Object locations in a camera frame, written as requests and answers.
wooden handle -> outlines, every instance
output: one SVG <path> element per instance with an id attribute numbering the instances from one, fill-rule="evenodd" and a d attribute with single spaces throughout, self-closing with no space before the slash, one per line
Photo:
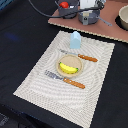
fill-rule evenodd
<path id="1" fill-rule="evenodd" d="M 68 83 L 68 84 L 74 85 L 74 86 L 76 86 L 76 87 L 82 88 L 82 89 L 85 88 L 85 86 L 84 86 L 83 84 L 78 83 L 78 82 L 75 82 L 75 81 L 72 81 L 72 80 L 69 80 L 69 79 L 67 79 L 67 78 L 64 78 L 63 81 L 66 82 L 66 83 Z"/>
<path id="2" fill-rule="evenodd" d="M 78 54 L 78 57 L 85 59 L 85 60 L 93 61 L 93 62 L 98 61 L 96 58 L 92 58 L 92 57 L 88 57 L 88 56 L 84 56 L 84 55 L 80 55 L 80 54 Z"/>

dark tabletop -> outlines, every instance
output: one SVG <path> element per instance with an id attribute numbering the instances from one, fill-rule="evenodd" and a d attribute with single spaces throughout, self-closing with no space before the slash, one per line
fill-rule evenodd
<path id="1" fill-rule="evenodd" d="M 32 2 L 49 15 L 57 9 L 54 0 Z M 0 104 L 55 128 L 81 128 L 13 95 L 58 32 L 73 32 L 48 24 L 48 19 L 38 14 L 27 0 L 14 0 L 0 12 Z M 128 128 L 128 44 L 82 32 L 80 34 L 115 43 L 90 128 Z"/>

banana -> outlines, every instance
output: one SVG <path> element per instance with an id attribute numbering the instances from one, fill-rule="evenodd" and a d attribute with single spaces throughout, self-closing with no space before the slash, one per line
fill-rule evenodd
<path id="1" fill-rule="evenodd" d="M 73 68 L 73 67 L 67 66 L 67 65 L 63 64 L 62 62 L 60 62 L 59 64 L 60 64 L 61 70 L 67 74 L 73 74 L 78 71 L 78 68 Z"/>

butter knife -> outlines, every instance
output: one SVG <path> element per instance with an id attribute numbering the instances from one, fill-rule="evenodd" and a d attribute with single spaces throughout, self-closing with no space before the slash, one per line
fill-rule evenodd
<path id="1" fill-rule="evenodd" d="M 65 51 L 65 50 L 62 50 L 62 49 L 59 49 L 59 51 L 61 51 L 63 53 L 66 53 L 66 54 L 76 55 L 76 56 L 78 56 L 78 57 L 80 57 L 82 59 L 85 59 L 85 60 L 89 60 L 89 61 L 93 61 L 93 62 L 97 62 L 98 61 L 96 58 L 92 58 L 92 57 L 81 55 L 81 54 L 71 53 L 71 52 L 68 52 L 68 51 Z"/>

beige placemat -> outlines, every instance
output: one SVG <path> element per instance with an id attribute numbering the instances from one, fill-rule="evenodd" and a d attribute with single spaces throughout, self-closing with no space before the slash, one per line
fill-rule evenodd
<path id="1" fill-rule="evenodd" d="M 114 44 L 81 37 L 81 48 L 70 49 L 70 35 L 71 33 L 63 31 L 57 34 L 14 95 L 83 128 L 89 128 Z M 58 48 L 98 59 L 96 63 L 82 60 L 84 71 L 78 77 L 72 78 L 72 80 L 84 84 L 85 89 L 44 75 L 45 70 L 59 75 L 55 69 L 55 63 L 64 53 L 58 51 Z"/>

